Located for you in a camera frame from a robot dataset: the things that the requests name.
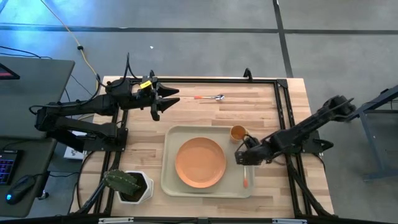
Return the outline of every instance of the gray floor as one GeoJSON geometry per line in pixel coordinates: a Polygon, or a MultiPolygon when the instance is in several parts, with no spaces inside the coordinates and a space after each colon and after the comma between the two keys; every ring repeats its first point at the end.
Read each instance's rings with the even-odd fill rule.
{"type": "MultiPolygon", "coordinates": [[[[48,2],[71,26],[277,28],[272,0],[48,2]]],[[[285,29],[398,29],[395,0],[279,0],[279,4],[285,29]]],[[[0,13],[0,22],[59,25],[40,1],[31,0],[10,0],[0,13]]],[[[0,35],[0,45],[74,60],[73,75],[94,92],[93,75],[66,32],[0,30],[0,35]]],[[[256,77],[286,77],[278,34],[76,32],[76,36],[102,76],[120,75],[130,52],[131,64],[139,75],[153,69],[158,75],[240,77],[249,67],[256,77]]],[[[312,111],[337,94],[355,97],[354,104],[360,106],[397,84],[398,35],[289,34],[286,42],[293,76],[305,79],[312,111]]],[[[73,80],[67,89],[72,100],[88,97],[73,80]]],[[[388,119],[372,122],[379,128],[396,122],[394,117],[388,119]]],[[[375,171],[376,163],[359,120],[330,123],[320,133],[335,143],[325,153],[335,213],[398,222],[398,178],[362,181],[363,174],[375,171]]],[[[386,142],[380,141],[381,147],[396,148],[396,143],[386,142]]],[[[64,161],[62,154],[59,147],[51,170],[77,170],[78,164],[64,161]]],[[[51,198],[35,202],[29,216],[65,214],[75,181],[74,177],[50,179],[46,188],[51,198]],[[62,184],[62,189],[52,191],[55,184],[62,184]]]]}

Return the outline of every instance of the tray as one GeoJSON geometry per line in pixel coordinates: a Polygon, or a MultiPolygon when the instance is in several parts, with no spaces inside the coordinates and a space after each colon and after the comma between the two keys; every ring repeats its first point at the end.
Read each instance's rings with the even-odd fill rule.
{"type": "Polygon", "coordinates": [[[243,187],[243,166],[235,162],[234,152],[240,144],[229,140],[229,126],[190,126],[171,127],[165,135],[163,164],[160,185],[170,196],[180,197],[220,197],[247,198],[254,188],[254,168],[247,166],[248,188],[243,187]],[[224,176],[213,186],[197,189],[184,183],[175,170],[175,157],[182,144],[189,139],[205,137],[217,142],[225,153],[226,170],[224,176]]]}

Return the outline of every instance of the wooden table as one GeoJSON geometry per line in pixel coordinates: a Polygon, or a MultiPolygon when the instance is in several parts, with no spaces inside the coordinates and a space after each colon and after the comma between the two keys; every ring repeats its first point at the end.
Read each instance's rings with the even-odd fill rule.
{"type": "MultiPolygon", "coordinates": [[[[104,77],[103,82],[119,77],[104,77]]],[[[289,78],[289,93],[296,123],[311,115],[302,78],[289,78]]],[[[239,217],[274,218],[294,217],[286,166],[275,162],[255,168],[255,189],[252,196],[236,198],[171,197],[160,187],[160,172],[166,131],[177,124],[232,126],[240,124],[257,137],[263,138],[280,129],[274,88],[270,84],[250,83],[167,83],[180,93],[181,100],[160,114],[155,122],[150,109],[130,110],[127,119],[129,137],[119,169],[142,170],[154,180],[154,195],[141,205],[119,203],[115,195],[112,216],[129,217],[239,217]],[[194,100],[194,95],[224,94],[222,102],[194,100]]],[[[282,97],[284,110],[285,99],[282,97]]],[[[94,117],[94,123],[111,122],[111,117],[94,117]]],[[[96,152],[87,161],[80,180],[82,203],[93,193],[100,179],[103,152],[96,152]]],[[[303,154],[307,185],[324,208],[333,213],[328,184],[321,162],[313,155],[303,154]]],[[[284,162],[283,157],[276,158],[284,162]]],[[[301,190],[297,191],[300,208],[304,211],[301,190]]],[[[104,209],[108,189],[104,191],[104,209]]],[[[77,210],[76,195],[71,211],[77,210]]]]}

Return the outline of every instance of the plate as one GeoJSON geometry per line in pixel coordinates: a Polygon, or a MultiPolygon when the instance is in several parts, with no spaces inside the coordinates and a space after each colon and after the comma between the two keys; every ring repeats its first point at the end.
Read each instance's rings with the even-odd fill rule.
{"type": "Polygon", "coordinates": [[[195,188],[215,185],[223,176],[226,159],[223,149],[208,138],[193,138],[182,144],[175,169],[184,183],[195,188]]]}

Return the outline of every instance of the white pot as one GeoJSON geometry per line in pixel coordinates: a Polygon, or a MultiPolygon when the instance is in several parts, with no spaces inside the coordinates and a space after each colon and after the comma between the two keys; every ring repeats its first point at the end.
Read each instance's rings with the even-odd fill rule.
{"type": "Polygon", "coordinates": [[[139,205],[140,203],[144,202],[148,198],[152,197],[152,195],[154,194],[154,181],[151,178],[149,178],[143,171],[127,170],[127,171],[125,171],[125,173],[142,174],[142,176],[145,179],[145,183],[147,184],[147,190],[142,194],[142,196],[138,200],[138,202],[124,201],[120,197],[120,193],[117,192],[120,203],[131,204],[131,205],[139,205]]]}

